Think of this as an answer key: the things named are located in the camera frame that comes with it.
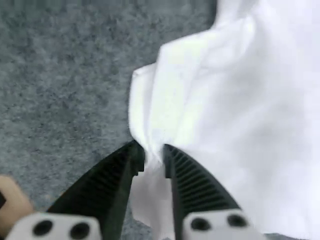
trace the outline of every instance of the gray carpet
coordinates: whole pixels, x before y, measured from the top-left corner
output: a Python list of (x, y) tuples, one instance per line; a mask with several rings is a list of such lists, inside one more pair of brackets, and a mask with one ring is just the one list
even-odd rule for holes
[[(162, 44), (207, 29), (214, 11), (207, 0), (193, 12), (182, 2), (13, 2), (0, 7), (0, 174), (13, 176), (44, 211), (132, 139), (133, 70), (155, 62)], [(122, 238), (152, 239), (130, 211)]]

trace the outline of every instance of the fabric fold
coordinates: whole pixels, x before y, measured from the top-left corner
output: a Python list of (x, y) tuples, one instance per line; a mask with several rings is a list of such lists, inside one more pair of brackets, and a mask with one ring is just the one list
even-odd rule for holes
[(319, 181), (319, 88), (308, 94), (316, 58), (280, 4), (237, 4), (221, 13), (223, 24), (163, 45), (157, 62), (132, 76), (129, 126), (147, 156), (132, 183), (133, 217), (156, 239), (174, 238), (162, 162), (170, 144), (210, 171), (261, 233), (320, 239), (310, 200)]

